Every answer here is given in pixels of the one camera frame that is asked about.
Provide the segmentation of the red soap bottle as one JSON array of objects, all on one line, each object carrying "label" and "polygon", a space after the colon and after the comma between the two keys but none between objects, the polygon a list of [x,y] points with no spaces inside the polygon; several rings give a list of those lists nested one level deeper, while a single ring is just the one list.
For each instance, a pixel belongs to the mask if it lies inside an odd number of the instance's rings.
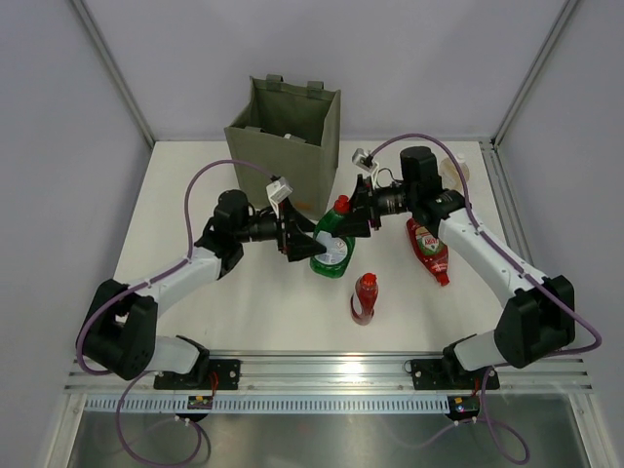
[{"label": "red soap bottle", "polygon": [[413,218],[406,222],[407,235],[412,250],[428,273],[441,286],[449,284],[449,249]]},{"label": "red soap bottle", "polygon": [[373,273],[365,273],[355,283],[350,298],[351,317],[360,326],[370,323],[378,297],[377,278]]}]

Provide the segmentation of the green dish soap bottle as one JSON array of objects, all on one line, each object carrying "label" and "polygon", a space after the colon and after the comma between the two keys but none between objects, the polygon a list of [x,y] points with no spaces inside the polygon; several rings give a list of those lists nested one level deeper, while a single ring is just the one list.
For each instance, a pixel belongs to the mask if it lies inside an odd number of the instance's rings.
[{"label": "green dish soap bottle", "polygon": [[338,279],[341,278],[355,250],[353,237],[336,237],[332,231],[348,214],[349,198],[339,195],[333,206],[319,220],[313,233],[313,239],[322,244],[326,251],[310,258],[310,267],[318,275]]}]

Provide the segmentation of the beige soap bottle white cap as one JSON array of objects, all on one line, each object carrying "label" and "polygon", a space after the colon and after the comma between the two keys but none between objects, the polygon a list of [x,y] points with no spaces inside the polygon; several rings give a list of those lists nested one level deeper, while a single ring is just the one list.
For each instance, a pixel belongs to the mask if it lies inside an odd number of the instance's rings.
[{"label": "beige soap bottle white cap", "polygon": [[470,179],[470,170],[464,153],[455,155],[459,170],[454,165],[450,157],[445,158],[439,165],[440,176],[447,185],[456,185],[461,183],[461,179],[465,181]]}]

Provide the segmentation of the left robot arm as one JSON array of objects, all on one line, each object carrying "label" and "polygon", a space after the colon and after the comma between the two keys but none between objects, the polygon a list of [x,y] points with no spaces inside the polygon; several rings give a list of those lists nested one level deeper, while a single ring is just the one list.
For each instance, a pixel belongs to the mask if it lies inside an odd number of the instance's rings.
[{"label": "left robot arm", "polygon": [[157,333],[159,317],[201,287],[230,273],[249,242],[273,241],[288,261],[326,251],[312,238],[314,223],[288,199],[254,212],[238,189],[223,192],[190,252],[165,271],[134,284],[109,279],[94,295],[76,340],[81,369],[131,381],[148,372],[176,377],[195,389],[210,377],[210,352],[183,336]]}]

